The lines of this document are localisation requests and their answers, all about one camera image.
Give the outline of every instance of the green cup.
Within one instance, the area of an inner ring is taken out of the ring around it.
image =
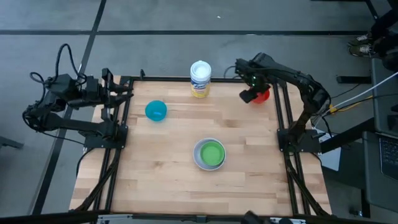
[[[205,164],[209,166],[217,166],[223,162],[225,151],[220,143],[210,141],[202,145],[200,149],[200,157]]]

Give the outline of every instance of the silver bowl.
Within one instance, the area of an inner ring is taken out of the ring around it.
[[[207,165],[207,164],[205,164],[205,163],[203,162],[203,160],[201,159],[201,156],[200,156],[200,149],[201,149],[201,147],[202,147],[204,144],[206,144],[206,143],[208,143],[208,142],[217,142],[217,143],[220,144],[220,145],[223,147],[223,149],[224,149],[224,159],[220,162],[220,164],[218,164],[218,165],[216,165],[216,166]],[[202,139],[202,140],[198,141],[198,142],[195,144],[195,147],[193,148],[193,160],[194,160],[195,163],[198,165],[198,167],[200,167],[201,169],[204,169],[204,170],[207,170],[207,171],[217,170],[217,169],[219,169],[219,168],[224,164],[225,159],[226,159],[225,147],[224,147],[224,145],[223,145],[219,140],[217,140],[217,139],[214,139],[214,138],[205,138],[205,139]]]

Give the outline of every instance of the concrete floor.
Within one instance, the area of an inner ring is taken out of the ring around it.
[[[373,1],[378,13],[388,10],[384,1]],[[0,0],[0,30],[91,30],[100,0]],[[99,30],[367,30],[373,18],[363,2],[311,2],[309,0],[114,0],[106,3]],[[108,67],[115,75],[146,74],[188,76],[197,60],[210,63],[214,76],[222,76],[236,58],[252,58],[266,52],[286,66],[311,73],[336,95],[352,85],[339,85],[336,75],[369,74],[368,58],[348,55],[346,42],[353,37],[254,36],[254,35],[104,35],[97,36],[86,74],[100,76]],[[0,35],[0,136],[25,144],[22,150],[0,150],[0,217],[27,215],[39,189],[53,139],[34,133],[22,122],[21,113],[40,97],[41,87],[29,72],[52,76],[55,56],[62,43],[69,43],[79,66],[87,35]],[[72,74],[66,54],[60,70]],[[340,102],[369,88],[359,88],[336,99]],[[90,120],[93,110],[73,112],[73,118]],[[372,102],[329,118],[339,133],[373,115]],[[82,141],[77,133],[67,137]],[[75,184],[75,168],[81,145],[64,142],[45,201],[44,213],[66,212]],[[348,208],[360,205],[358,189],[328,180],[332,211],[352,218]],[[398,220],[398,214],[372,207],[372,219]]]

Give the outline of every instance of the butcher block tabletop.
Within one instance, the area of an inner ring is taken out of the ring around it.
[[[212,83],[210,95],[195,98],[189,82],[134,82],[127,125],[114,188],[112,212],[243,215],[292,215],[287,174],[279,151],[275,98],[261,105],[246,104],[243,83]],[[294,119],[302,112],[296,87],[289,85]],[[284,110],[283,94],[280,91]],[[167,116],[155,123],[145,116],[152,100],[167,105]],[[97,106],[94,122],[100,122]],[[216,138],[226,149],[226,162],[216,171],[201,170],[193,147],[203,138]],[[301,153],[305,183],[327,212],[330,204],[320,162]],[[104,149],[91,151],[81,162],[70,208],[79,206],[100,176]],[[100,208],[104,208],[107,186]],[[302,201],[296,186],[300,212]]]

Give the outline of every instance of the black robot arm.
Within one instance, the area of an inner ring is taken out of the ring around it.
[[[330,100],[328,92],[310,75],[276,63],[267,54],[259,53],[252,60],[237,59],[235,73],[250,86],[249,90],[242,91],[239,95],[246,102],[257,97],[257,93],[264,93],[280,80],[295,85],[300,90],[304,103],[303,112],[295,121],[286,135],[287,143],[297,145],[305,133],[305,125],[314,114],[318,113],[326,100]]]
[[[110,109],[119,106],[132,97],[132,93],[122,95],[123,92],[131,91],[131,89],[115,84],[113,82],[113,74],[107,68],[102,70],[102,79],[104,80],[104,86],[99,83],[98,79],[87,77],[85,80],[86,88],[80,89],[79,83],[68,74],[49,78],[43,83],[45,89],[48,90],[45,97],[43,100],[27,107],[22,114],[24,121],[30,128],[38,132],[62,128],[79,131],[86,139],[87,137],[92,137],[103,139],[107,142],[118,142],[118,140],[125,137],[121,137],[119,132],[121,129],[120,125],[116,118],[111,116]],[[103,121],[93,123],[61,118],[57,112],[63,111],[66,105],[76,110],[86,106],[104,105],[101,110],[101,119]],[[96,147],[101,147],[107,143],[103,144],[102,140],[94,142],[97,142]]]

